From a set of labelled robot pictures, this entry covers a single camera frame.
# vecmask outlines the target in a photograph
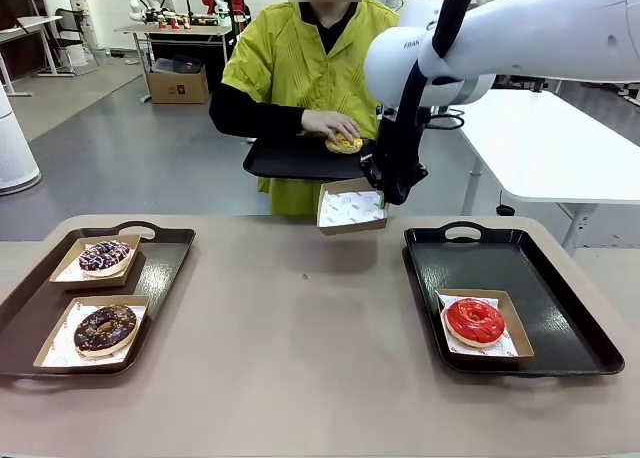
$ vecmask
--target red frosted donut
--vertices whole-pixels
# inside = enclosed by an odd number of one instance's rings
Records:
[[[504,333],[504,318],[484,301],[471,298],[456,301],[445,310],[444,317],[453,336],[476,348],[493,345]]]

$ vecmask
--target black tray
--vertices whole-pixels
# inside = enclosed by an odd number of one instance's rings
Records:
[[[140,251],[124,286],[64,291],[49,282],[49,277],[78,238],[117,235],[131,227],[149,228],[155,235],[140,240]],[[145,295],[149,297],[147,315],[123,367],[114,371],[88,368],[82,374],[117,374],[127,370],[138,358],[195,235],[193,230],[160,228],[144,221],[130,221],[113,228],[70,231],[0,305],[0,376],[79,376],[80,373],[39,372],[33,367],[42,344],[71,300],[81,296]]]
[[[447,238],[447,231],[460,227],[478,230],[480,238]],[[523,377],[613,375],[624,368],[620,352],[528,233],[457,222],[410,229],[405,239],[410,271],[420,285],[440,356],[450,368]],[[435,292],[440,288],[508,292],[535,358],[505,364],[451,354]]]
[[[375,141],[363,139],[360,153],[339,155],[325,147],[325,138],[297,136],[258,138],[243,167],[261,178],[337,181],[362,178],[360,157],[373,151]]]

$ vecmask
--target yellow shirt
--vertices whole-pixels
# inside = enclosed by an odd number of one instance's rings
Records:
[[[364,60],[373,40],[397,21],[383,4],[363,0],[327,54],[297,3],[270,6],[240,36],[222,82],[256,102],[349,115],[363,138],[375,139],[377,103],[366,88]],[[315,215],[320,183],[261,179],[260,191],[269,193],[274,215]]]

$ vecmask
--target desk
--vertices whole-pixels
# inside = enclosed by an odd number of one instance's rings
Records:
[[[476,154],[462,215],[483,165],[519,200],[580,204],[563,241],[571,254],[598,204],[640,204],[640,148],[552,93],[492,90],[459,108]]]
[[[191,458],[640,450],[640,334],[532,220],[474,218],[536,240],[625,357],[621,374],[527,380],[444,367],[416,309],[403,232],[457,217],[392,218],[379,232],[330,238],[313,223],[274,217],[76,217],[32,264],[72,229],[128,220],[197,232],[140,360],[114,377],[1,381],[1,451]],[[14,283],[28,271],[20,255],[0,253],[15,260]]]
[[[6,30],[0,30],[0,43],[5,43],[7,41],[13,41],[23,36],[30,35],[32,33],[40,33],[40,37],[42,38],[42,46],[44,47],[44,53],[47,57],[47,64],[49,65],[50,73],[40,73],[38,76],[52,76],[52,77],[63,77],[63,76],[74,76],[72,73],[58,73],[56,69],[55,61],[53,61],[53,56],[51,55],[51,49],[49,48],[49,41],[47,40],[47,35],[44,27],[48,23],[53,23],[54,21],[62,19],[61,16],[25,16],[23,18],[18,18],[18,21],[24,26],[25,30],[19,27],[8,28]],[[4,85],[7,87],[7,96],[32,96],[33,93],[17,93],[13,88],[13,84],[11,83],[11,78],[9,77],[9,70],[7,70],[7,66],[4,62],[4,58],[2,57],[2,52],[0,52],[0,72],[2,72],[2,77],[4,79]]]
[[[163,45],[201,45],[201,46],[222,46],[222,53],[224,56],[224,63],[227,64],[229,60],[227,56],[227,47],[224,41],[224,37],[231,32],[230,26],[198,26],[194,25],[190,30],[185,30],[184,28],[179,28],[174,30],[171,26],[168,26],[165,29],[159,29],[157,23],[136,23],[133,25],[125,26],[123,28],[118,28],[115,30],[116,32],[130,33],[133,35],[133,41],[136,45],[136,51],[138,52],[138,59],[140,60],[140,66],[142,66],[142,75],[144,76],[144,81],[147,86],[147,94],[140,98],[142,103],[146,103],[151,99],[151,93],[149,92],[149,81],[147,79],[147,67],[145,65],[145,60],[142,54],[142,49],[140,48],[140,40],[138,39],[138,34],[144,34],[147,36],[147,41],[151,42],[151,34],[158,35],[174,35],[174,36],[202,36],[204,37],[202,41],[172,41],[172,40],[162,40],[158,42]]]

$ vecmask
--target person's hand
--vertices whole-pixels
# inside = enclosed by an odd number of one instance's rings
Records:
[[[341,133],[350,143],[360,138],[360,126],[353,118],[336,111],[304,110],[302,128],[309,133],[325,135],[334,143],[338,142],[336,133]]]

